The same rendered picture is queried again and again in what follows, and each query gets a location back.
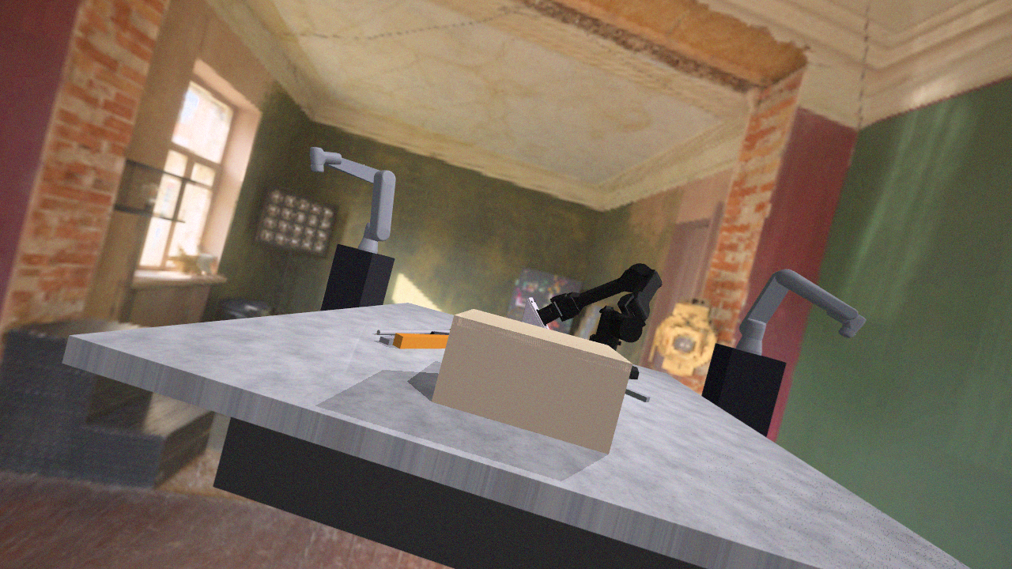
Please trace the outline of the orange rectangular bar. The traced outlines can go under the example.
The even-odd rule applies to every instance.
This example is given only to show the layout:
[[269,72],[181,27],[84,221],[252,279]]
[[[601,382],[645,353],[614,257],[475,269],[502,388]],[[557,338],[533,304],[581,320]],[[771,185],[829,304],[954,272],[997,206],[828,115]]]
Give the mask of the orange rectangular bar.
[[445,349],[449,335],[395,333],[393,346],[399,349]]

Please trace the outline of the tan rectangular box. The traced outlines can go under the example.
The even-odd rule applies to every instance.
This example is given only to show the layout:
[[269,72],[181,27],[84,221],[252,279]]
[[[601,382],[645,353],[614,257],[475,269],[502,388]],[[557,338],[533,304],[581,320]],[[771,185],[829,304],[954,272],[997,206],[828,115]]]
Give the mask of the tan rectangular box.
[[609,345],[471,309],[432,402],[610,454],[632,363]]

